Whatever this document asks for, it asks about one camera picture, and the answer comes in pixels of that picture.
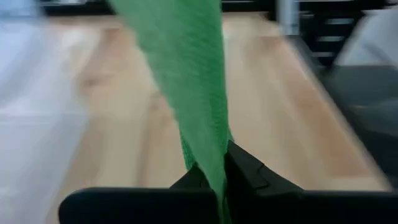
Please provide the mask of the clear plastic storage box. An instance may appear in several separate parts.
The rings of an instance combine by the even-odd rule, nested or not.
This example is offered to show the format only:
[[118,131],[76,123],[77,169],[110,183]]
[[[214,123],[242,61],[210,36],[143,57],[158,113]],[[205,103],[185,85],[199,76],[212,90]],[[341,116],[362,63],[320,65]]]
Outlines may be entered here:
[[88,121],[75,84],[88,53],[36,0],[0,0],[0,224],[45,224]]

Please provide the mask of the black aluminium table frame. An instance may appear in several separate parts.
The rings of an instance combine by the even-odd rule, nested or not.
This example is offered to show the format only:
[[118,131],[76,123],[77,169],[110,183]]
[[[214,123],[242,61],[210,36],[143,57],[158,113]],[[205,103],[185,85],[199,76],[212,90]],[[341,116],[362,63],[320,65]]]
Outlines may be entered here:
[[[265,16],[276,21],[277,0],[220,0],[223,12],[263,12]],[[366,11],[387,9],[396,5],[393,0],[298,0],[300,15],[306,11]],[[110,16],[115,12],[109,0],[39,0],[48,16]]]

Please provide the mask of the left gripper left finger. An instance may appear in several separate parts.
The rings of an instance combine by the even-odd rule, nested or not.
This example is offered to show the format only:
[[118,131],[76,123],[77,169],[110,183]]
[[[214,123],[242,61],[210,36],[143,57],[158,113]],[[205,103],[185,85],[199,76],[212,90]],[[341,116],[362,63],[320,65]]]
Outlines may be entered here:
[[60,224],[219,224],[217,199],[193,167],[169,188],[90,187],[66,196]]

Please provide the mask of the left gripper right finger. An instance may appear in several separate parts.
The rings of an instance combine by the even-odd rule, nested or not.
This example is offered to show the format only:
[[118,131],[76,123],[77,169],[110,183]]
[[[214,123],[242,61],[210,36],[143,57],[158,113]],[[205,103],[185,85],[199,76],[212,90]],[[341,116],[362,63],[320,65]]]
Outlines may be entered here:
[[398,224],[398,192],[305,190],[228,143],[233,224]]

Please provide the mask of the light green elastic bandage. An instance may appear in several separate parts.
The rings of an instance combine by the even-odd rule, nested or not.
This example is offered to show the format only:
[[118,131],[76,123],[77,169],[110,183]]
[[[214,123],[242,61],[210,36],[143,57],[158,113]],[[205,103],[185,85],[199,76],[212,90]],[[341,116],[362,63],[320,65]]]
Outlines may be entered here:
[[224,157],[231,131],[221,0],[108,0],[134,31],[160,92],[178,123],[185,167],[199,168],[232,224]]

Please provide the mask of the silver aluminium rail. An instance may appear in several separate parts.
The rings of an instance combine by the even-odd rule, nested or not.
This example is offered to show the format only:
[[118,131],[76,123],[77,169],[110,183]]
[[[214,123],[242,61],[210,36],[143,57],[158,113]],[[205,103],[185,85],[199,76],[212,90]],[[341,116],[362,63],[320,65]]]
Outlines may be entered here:
[[285,35],[300,34],[299,0],[277,0],[277,22]]

